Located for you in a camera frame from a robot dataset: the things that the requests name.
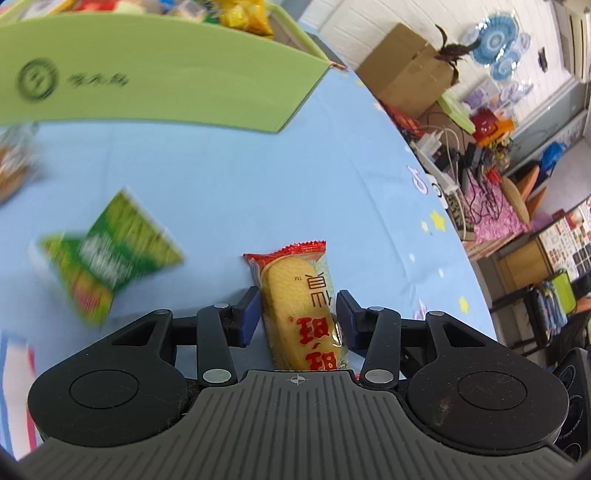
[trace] green cardboard box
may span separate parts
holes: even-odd
[[[276,5],[275,38],[163,15],[0,16],[0,124],[69,119],[201,122],[278,132],[329,68]]]

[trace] yellow star pattern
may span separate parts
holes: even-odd
[[[431,220],[433,220],[437,230],[442,230],[445,232],[445,218],[439,215],[436,210],[433,210],[433,213],[431,214]]]
[[[470,305],[468,305],[467,300],[464,297],[460,297],[460,309],[462,310],[462,312],[468,313],[469,307],[470,307]]]

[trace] cardboard box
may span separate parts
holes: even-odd
[[[453,69],[435,59],[437,50],[421,35],[398,24],[357,69],[384,103],[414,118],[452,85]]]

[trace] poster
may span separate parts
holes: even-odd
[[[539,235],[552,270],[564,269],[570,281],[591,272],[591,197]]]

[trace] plastic bag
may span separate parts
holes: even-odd
[[[273,37],[264,0],[220,0],[220,21],[225,27],[244,30],[261,37]]]
[[[488,77],[484,79],[478,87],[466,95],[462,102],[467,106],[467,109],[470,110],[470,113],[473,113],[480,107],[489,104],[492,99],[497,98],[500,94],[501,89],[490,77]]]
[[[552,175],[556,164],[564,155],[566,148],[566,144],[558,142],[552,142],[546,147],[540,160],[540,173],[538,179],[535,181],[534,190]]]
[[[293,244],[268,255],[245,254],[264,299],[263,320],[281,370],[345,367],[346,348],[331,305],[326,243]]]
[[[509,80],[515,73],[521,62],[519,50],[506,51],[503,56],[491,67],[491,77],[497,82]]]
[[[503,104],[511,102],[513,105],[516,105],[529,95],[533,89],[534,82],[532,80],[522,80],[520,82],[512,80],[503,87],[503,91],[501,92],[501,102]]]
[[[0,204],[15,194],[34,171],[36,131],[36,124],[12,125],[0,136]]]
[[[86,235],[50,235],[38,247],[82,318],[100,325],[117,291],[183,262],[164,232],[121,190]]]
[[[472,27],[461,43],[467,46],[480,40],[480,46],[471,52],[472,58],[480,65],[490,66],[500,60],[518,38],[519,25],[515,17],[501,12]]]

